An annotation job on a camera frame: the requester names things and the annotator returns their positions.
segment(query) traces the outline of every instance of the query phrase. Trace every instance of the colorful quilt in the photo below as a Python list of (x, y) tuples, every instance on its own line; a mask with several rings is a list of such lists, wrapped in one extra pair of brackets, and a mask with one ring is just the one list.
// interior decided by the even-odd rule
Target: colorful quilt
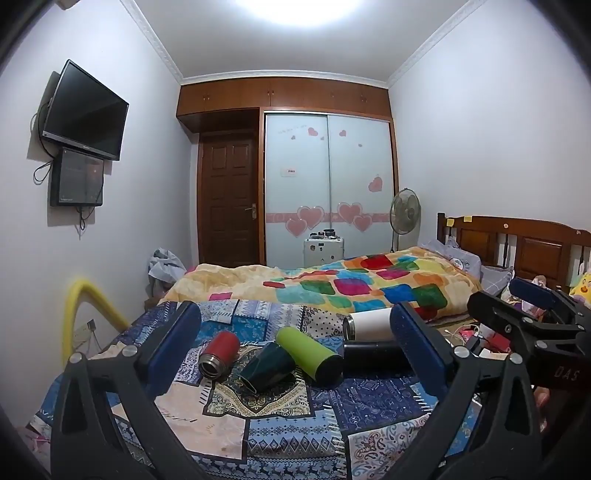
[(468, 298), (480, 289), (477, 279), (448, 260), (412, 247), (297, 270), (202, 264), (176, 282), (164, 301), (263, 300), (338, 313), (409, 301), (423, 319), (430, 320), (464, 313)]
[[(150, 310), (101, 355), (116, 355), (125, 345), (142, 344), (176, 307), (176, 302), (166, 302)], [(296, 370), (265, 394), (252, 395), (241, 388), (237, 374), (275, 338), (278, 328), (292, 325), (314, 332), (319, 342), (338, 351), (343, 316), (256, 300), (208, 301), (200, 308), (202, 329), (169, 391), (155, 403), (194, 460), (214, 478), (380, 478), (416, 437), (436, 404), (437, 399), (424, 392), (411, 371), (345, 378), (327, 390)], [(221, 330), (230, 330), (241, 340), (240, 357), (223, 381), (211, 382), (201, 376), (197, 359)], [(37, 443), (46, 444), (51, 437), (59, 385), (57, 378), (30, 423), (39, 433)], [(150, 465), (118, 396), (108, 397), (129, 451), (137, 461)], [(473, 402), (448, 455), (463, 450), (478, 411), (479, 405)]]

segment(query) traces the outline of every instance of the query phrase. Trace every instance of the crown molding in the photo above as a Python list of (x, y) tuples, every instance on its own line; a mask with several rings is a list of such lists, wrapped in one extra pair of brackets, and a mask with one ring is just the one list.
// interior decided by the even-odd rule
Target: crown molding
[(400, 67), (390, 75), (390, 78), (386, 82), (387, 88), (391, 88), (402, 76), (408, 72), (413, 65), (422, 59), (429, 50), (437, 45), (445, 36), (462, 23), (469, 15), (474, 13), (478, 8), (484, 5), (487, 0), (468, 0), (460, 9), (454, 13), (447, 21), (439, 27), (433, 35), (423, 42), (423, 44), (416, 49), (416, 51), (409, 56), (409, 58)]
[(176, 79), (176, 81), (181, 83), (183, 81), (183, 75), (181, 74), (181, 71), (178, 69), (174, 60), (166, 51), (166, 48), (164, 48), (164, 45), (162, 45), (162, 42), (158, 38), (158, 35), (156, 35), (156, 32), (152, 29), (152, 27), (148, 23), (148, 20), (146, 20), (146, 18), (144, 17), (144, 14), (139, 9), (138, 5), (135, 3), (135, 0), (119, 1), (125, 7), (129, 16), (134, 19), (136, 25), (142, 31), (144, 36), (148, 39), (150, 45), (152, 45), (152, 48), (158, 54), (160, 59), (168, 67), (170, 73), (173, 74), (173, 77)]
[(311, 70), (242, 70), (238, 72), (212, 73), (209, 75), (185, 77), (181, 85), (245, 77), (306, 77), (325, 80), (341, 80), (343, 82), (361, 83), (363, 85), (387, 88), (386, 82), (381, 82), (379, 80), (367, 79), (365, 77), (356, 77), (354, 75), (345, 75), (341, 73), (314, 72)]

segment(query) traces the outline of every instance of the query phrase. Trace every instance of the small monitor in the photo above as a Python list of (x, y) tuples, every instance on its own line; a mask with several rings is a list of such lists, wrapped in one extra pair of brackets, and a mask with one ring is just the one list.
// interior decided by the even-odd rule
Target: small monitor
[(42, 136), (108, 160), (119, 160), (128, 106), (68, 60), (49, 103)]
[(105, 162), (63, 148), (53, 162), (49, 205), (100, 206), (103, 204)]

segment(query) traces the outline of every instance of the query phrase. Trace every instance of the power socket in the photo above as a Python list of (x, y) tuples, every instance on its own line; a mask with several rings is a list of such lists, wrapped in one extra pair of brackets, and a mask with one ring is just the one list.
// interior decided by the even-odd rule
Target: power socket
[(94, 319), (89, 321), (86, 325), (79, 327), (77, 330), (74, 331), (74, 339), (72, 340), (72, 344), (74, 350), (76, 350), (80, 345), (86, 343), (90, 340), (92, 336), (92, 332), (96, 330), (96, 324)]

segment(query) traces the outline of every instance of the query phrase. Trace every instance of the ceiling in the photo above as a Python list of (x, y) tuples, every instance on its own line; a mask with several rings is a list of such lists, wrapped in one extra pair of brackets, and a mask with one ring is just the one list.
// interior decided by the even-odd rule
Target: ceiling
[(273, 23), (238, 0), (135, 3), (157, 36), (152, 44), (162, 43), (184, 82), (246, 70), (306, 70), (385, 85), (466, 0), (359, 0), (352, 13), (313, 27)]

